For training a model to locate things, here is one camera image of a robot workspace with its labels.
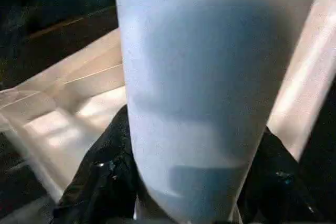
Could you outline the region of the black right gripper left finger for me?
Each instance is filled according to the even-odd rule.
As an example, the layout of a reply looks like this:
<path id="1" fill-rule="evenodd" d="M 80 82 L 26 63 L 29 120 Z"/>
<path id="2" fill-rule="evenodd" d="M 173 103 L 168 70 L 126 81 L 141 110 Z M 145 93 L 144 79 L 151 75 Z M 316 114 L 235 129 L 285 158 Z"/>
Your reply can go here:
<path id="1" fill-rule="evenodd" d="M 139 188 L 128 109 L 123 106 L 86 152 L 56 208 L 52 223 L 131 219 Z"/>

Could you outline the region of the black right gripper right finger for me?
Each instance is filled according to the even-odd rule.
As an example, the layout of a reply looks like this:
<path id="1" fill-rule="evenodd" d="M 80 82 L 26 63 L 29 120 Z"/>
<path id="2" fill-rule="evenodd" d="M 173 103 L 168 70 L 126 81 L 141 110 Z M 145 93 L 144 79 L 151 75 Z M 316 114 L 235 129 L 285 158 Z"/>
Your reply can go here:
<path id="1" fill-rule="evenodd" d="M 298 162 L 269 128 L 237 204 L 243 223 L 328 222 L 301 179 Z"/>

